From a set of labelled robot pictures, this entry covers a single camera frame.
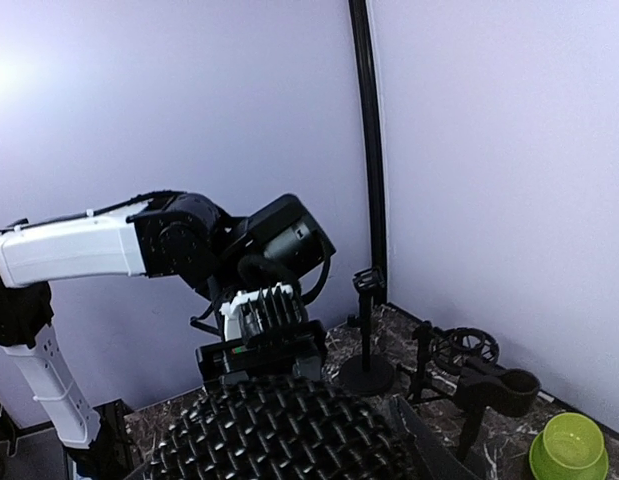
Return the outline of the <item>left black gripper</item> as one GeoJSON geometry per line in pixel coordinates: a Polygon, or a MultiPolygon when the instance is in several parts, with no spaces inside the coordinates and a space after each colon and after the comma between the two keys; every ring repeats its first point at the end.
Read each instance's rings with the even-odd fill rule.
{"type": "Polygon", "coordinates": [[[325,340],[322,323],[313,320],[273,343],[247,347],[236,339],[199,347],[196,360],[205,388],[276,375],[319,381],[327,356],[325,340]]]}

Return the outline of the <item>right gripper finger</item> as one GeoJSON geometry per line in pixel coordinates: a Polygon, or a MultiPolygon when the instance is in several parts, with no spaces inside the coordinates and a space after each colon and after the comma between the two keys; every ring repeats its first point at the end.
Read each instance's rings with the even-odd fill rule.
{"type": "Polygon", "coordinates": [[[406,399],[400,395],[392,396],[388,400],[388,409],[395,430],[407,445],[422,479],[478,479],[438,441],[406,399]]]}

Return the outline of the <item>black round-base mic stand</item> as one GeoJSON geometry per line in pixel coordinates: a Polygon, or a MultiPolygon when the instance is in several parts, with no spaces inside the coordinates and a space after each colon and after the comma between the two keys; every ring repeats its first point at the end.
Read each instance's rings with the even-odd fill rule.
{"type": "Polygon", "coordinates": [[[390,362],[371,350],[371,314],[374,298],[386,286],[382,271],[371,267],[354,274],[353,286],[358,294],[359,312],[356,321],[347,321],[361,334],[361,353],[346,360],[340,367],[338,378],[349,392],[371,397],[387,393],[393,386],[395,370],[390,362]]]}
{"type": "Polygon", "coordinates": [[[452,402],[466,413],[456,458],[463,463],[478,437],[487,408],[511,418],[525,416],[540,390],[540,381],[527,370],[506,369],[469,358],[461,368],[452,402]]]}

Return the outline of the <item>black tripod shock-mount stand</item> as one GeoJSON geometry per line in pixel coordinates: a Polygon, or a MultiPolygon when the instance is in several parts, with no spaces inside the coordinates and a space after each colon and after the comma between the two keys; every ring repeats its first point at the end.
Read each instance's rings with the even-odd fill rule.
{"type": "Polygon", "coordinates": [[[445,374],[459,377],[469,359],[496,365],[500,357],[496,339],[473,327],[443,330],[424,321],[413,330],[411,339],[417,344],[416,367],[397,363],[396,371],[408,376],[407,399],[416,405],[452,398],[450,390],[435,384],[434,371],[428,369],[430,363],[445,374]]]}

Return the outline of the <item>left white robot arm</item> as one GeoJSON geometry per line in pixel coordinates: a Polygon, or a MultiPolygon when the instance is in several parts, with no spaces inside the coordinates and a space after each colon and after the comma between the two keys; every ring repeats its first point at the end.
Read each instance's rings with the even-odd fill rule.
{"type": "Polygon", "coordinates": [[[330,271],[335,249],[292,194],[234,217],[207,197],[158,191],[102,209],[0,229],[0,347],[51,420],[77,479],[122,479],[115,432],[92,408],[65,361],[52,324],[56,280],[177,276],[209,303],[194,328],[217,337],[197,350],[207,388],[259,376],[318,380],[323,324],[306,308],[301,278],[330,271]]]}

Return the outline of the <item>lime green plate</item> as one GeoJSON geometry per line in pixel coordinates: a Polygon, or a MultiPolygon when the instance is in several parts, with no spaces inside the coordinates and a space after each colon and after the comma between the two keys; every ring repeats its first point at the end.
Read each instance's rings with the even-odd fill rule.
{"type": "Polygon", "coordinates": [[[600,459],[583,470],[573,470],[560,466],[546,452],[543,443],[543,433],[539,433],[533,440],[529,456],[529,466],[535,479],[541,480],[602,480],[609,473],[609,456],[603,451],[600,459]]]}

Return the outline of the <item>lime green bowl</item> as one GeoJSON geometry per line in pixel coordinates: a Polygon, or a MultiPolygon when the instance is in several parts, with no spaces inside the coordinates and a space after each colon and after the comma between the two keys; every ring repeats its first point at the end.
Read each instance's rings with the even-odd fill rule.
{"type": "Polygon", "coordinates": [[[578,413],[551,418],[542,431],[543,461],[550,479],[605,479],[608,458],[599,426],[578,413]]]}

